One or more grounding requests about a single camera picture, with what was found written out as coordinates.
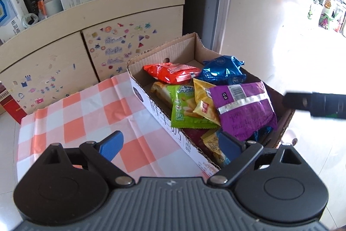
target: floor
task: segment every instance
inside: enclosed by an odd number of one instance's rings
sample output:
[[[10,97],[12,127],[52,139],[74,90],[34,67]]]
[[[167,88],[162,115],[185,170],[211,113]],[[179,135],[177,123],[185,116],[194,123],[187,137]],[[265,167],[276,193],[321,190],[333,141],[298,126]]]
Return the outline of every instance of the floor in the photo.
[[[302,90],[346,94],[346,82],[342,81],[346,38],[318,28],[306,30],[290,43],[269,85],[282,93]],[[0,231],[7,231],[21,220],[12,198],[14,143],[19,125],[4,113],[0,116],[0,129]],[[298,138],[295,148],[328,187],[329,202],[321,221],[331,230],[346,225],[345,132],[346,121],[311,119],[309,113],[297,112],[285,136]]]

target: metal screw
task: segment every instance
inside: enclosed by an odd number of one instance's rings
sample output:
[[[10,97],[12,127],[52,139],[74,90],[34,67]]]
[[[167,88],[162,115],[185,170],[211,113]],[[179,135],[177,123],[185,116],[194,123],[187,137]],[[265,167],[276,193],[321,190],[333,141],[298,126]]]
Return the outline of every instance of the metal screw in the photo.
[[[226,177],[224,177],[223,175],[213,175],[210,178],[210,181],[213,184],[222,185],[222,184],[225,184],[228,181],[228,179]]]
[[[115,179],[115,182],[119,185],[130,185],[133,182],[133,179],[129,176],[119,176]]]

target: table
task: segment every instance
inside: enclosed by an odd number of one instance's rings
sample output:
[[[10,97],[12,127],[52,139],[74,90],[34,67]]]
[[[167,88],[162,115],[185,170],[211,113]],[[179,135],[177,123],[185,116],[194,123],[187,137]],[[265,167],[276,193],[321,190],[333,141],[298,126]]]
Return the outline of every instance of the table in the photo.
[[[208,178],[138,100],[123,73],[22,119],[18,181],[49,144],[78,147],[116,130],[122,131],[124,145],[112,163],[136,181],[141,176]]]

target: wooden cabinet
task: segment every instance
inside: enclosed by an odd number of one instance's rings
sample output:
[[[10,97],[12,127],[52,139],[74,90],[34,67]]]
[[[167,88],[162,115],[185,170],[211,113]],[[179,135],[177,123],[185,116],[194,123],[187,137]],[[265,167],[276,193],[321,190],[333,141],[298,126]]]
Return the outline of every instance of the wooden cabinet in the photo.
[[[183,6],[166,7],[83,30],[101,81],[126,72],[127,60],[182,35]]]
[[[80,33],[29,54],[0,79],[27,114],[98,83]]]

